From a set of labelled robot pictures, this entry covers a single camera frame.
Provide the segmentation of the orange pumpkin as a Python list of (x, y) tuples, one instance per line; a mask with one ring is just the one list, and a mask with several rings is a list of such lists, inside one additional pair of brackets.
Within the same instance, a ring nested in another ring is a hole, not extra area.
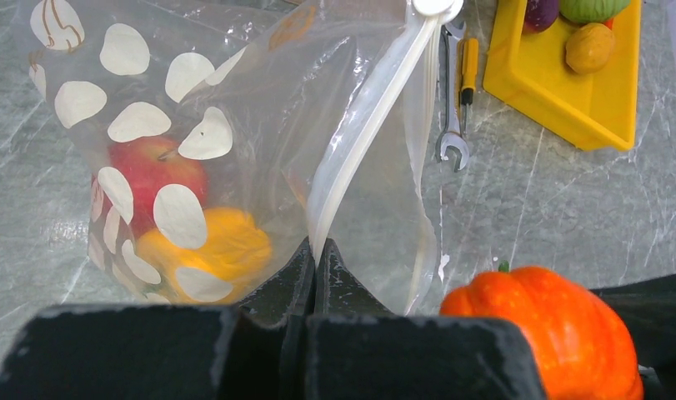
[(540, 266), (501, 263), (447, 294), (444, 316), (517, 325), (550, 399), (641, 399), (643, 383), (621, 317), (587, 288)]

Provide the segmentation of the yellow bell pepper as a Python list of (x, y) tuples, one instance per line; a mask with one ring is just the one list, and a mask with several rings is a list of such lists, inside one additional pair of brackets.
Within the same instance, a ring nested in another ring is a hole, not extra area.
[(272, 259), (271, 240), (250, 214), (216, 207), (204, 216), (208, 239), (198, 249), (178, 247), (157, 229), (137, 240), (137, 256), (159, 271), (159, 294), (172, 303), (235, 303), (251, 292)]

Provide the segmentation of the clear spotted zip top bag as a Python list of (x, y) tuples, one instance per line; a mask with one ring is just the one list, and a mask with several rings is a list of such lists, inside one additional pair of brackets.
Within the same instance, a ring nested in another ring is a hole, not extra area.
[(204, 206), (182, 185), (159, 190), (154, 229), (171, 243), (200, 248), (204, 212), (236, 208), (273, 246), (253, 289), (301, 243), (319, 257), (333, 240), (387, 309), (418, 311), (438, 263), (421, 183), (440, 34), (462, 6), (21, 1), (12, 28), (29, 77), (91, 169), (89, 259), (171, 303), (96, 179), (112, 144), (163, 136), (208, 175)]

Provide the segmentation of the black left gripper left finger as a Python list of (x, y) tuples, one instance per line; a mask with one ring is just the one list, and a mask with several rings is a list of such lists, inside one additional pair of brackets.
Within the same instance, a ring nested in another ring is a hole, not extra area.
[(314, 266), (303, 242), (233, 305), (44, 308), (0, 367), (0, 399), (299, 399)]

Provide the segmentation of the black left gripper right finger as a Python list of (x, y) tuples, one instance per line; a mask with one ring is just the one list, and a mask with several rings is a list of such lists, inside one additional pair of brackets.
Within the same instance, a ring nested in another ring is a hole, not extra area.
[(309, 399), (544, 399), (533, 353), (510, 322), (404, 317), (366, 306), (371, 293), (347, 270), (333, 240), (307, 320)]

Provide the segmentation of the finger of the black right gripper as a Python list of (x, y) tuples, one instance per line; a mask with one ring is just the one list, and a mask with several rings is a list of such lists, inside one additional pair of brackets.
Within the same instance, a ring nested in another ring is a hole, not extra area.
[(618, 287), (595, 288), (627, 326), (645, 399), (676, 399), (676, 273)]

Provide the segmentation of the red apple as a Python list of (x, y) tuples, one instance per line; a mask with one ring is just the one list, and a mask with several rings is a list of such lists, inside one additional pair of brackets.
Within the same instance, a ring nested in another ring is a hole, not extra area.
[(110, 164), (99, 169), (96, 179), (136, 238), (156, 227), (154, 202), (167, 185), (182, 185), (200, 205), (207, 203), (208, 175), (203, 165), (180, 155), (178, 147), (169, 137), (154, 136), (108, 148)]

